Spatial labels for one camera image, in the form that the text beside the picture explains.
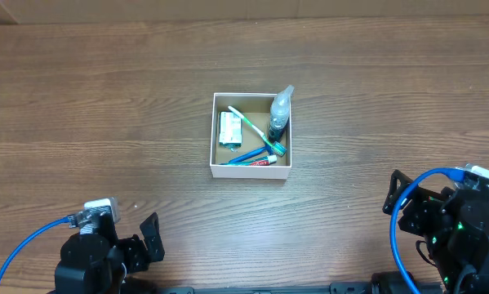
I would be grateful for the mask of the green toothbrush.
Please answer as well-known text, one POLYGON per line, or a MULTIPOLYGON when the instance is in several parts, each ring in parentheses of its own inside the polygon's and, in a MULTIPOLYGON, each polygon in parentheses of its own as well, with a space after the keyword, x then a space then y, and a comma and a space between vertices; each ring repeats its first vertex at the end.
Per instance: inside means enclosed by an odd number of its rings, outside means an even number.
POLYGON ((233 106, 229 106, 228 109, 235 115, 237 115, 241 120, 244 121, 250 128, 252 128, 262 139, 262 141, 271 148, 271 150, 280 157, 283 157, 287 151, 287 149, 280 143, 274 142, 272 143, 268 137, 256 126, 254 125, 246 116, 244 116, 240 111, 235 109, 233 106))

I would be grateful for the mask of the green white soap packet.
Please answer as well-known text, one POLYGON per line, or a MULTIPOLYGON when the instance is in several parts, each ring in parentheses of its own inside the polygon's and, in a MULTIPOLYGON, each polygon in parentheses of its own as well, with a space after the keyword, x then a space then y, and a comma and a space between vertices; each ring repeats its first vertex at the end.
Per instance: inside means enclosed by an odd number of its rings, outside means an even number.
POLYGON ((219 145, 235 152, 242 145, 242 120, 233 112, 220 112, 219 145))

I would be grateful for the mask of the teal toothpaste tube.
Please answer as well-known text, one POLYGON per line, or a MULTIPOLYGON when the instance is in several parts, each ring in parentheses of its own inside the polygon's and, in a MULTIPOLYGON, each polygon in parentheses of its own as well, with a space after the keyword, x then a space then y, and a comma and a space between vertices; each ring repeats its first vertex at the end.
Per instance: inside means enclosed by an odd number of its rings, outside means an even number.
POLYGON ((252 159, 251 157, 240 156, 235 159, 232 159, 226 163, 229 166, 269 166, 271 164, 276 163, 278 160, 278 156, 267 155, 260 158, 252 159))

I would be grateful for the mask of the blue disposable razor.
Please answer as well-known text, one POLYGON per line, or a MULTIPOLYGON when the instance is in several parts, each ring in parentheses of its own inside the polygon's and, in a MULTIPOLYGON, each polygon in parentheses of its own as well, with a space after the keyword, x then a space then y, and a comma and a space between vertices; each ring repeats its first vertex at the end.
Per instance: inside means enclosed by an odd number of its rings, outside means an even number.
POLYGON ((264 145, 263 147, 259 147, 257 149, 252 150, 252 151, 249 151, 246 154, 240 155, 236 158, 229 160, 229 163, 240 163, 240 162, 243 162, 243 161, 248 160, 250 158, 254 158, 254 157, 256 157, 256 156, 258 156, 264 152, 266 152, 268 155, 273 154, 273 150, 271 149, 271 147, 269 145, 264 145))

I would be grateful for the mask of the clear pump bottle dark liquid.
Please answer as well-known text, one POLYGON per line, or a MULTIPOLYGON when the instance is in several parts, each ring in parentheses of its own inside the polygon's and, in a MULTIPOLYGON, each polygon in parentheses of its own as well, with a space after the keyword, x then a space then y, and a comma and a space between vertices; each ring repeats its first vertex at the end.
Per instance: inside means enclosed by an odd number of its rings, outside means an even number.
POLYGON ((280 142, 290 117, 291 96, 295 88, 289 85, 279 92, 270 107, 269 140, 280 142))

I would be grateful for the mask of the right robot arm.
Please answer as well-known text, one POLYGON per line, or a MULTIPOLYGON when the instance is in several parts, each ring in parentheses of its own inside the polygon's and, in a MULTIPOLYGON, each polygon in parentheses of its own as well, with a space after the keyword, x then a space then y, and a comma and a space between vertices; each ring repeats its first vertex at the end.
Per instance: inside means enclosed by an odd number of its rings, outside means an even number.
POLYGON ((392 173, 383 213, 402 281, 411 293, 425 287, 414 280, 398 249, 397 232, 419 237, 447 293, 489 293, 489 170, 468 164, 438 167, 411 179, 392 173))

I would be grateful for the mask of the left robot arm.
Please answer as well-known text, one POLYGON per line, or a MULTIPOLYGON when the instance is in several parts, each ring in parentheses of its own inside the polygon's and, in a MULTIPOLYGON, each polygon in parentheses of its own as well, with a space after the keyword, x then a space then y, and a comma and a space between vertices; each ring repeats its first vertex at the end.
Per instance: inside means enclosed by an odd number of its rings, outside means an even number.
POLYGON ((109 208, 91 209, 70 217, 80 231, 60 249, 55 270, 55 293, 156 293, 158 287, 131 275, 162 261, 165 250, 158 214, 140 224, 143 237, 119 238, 109 208))

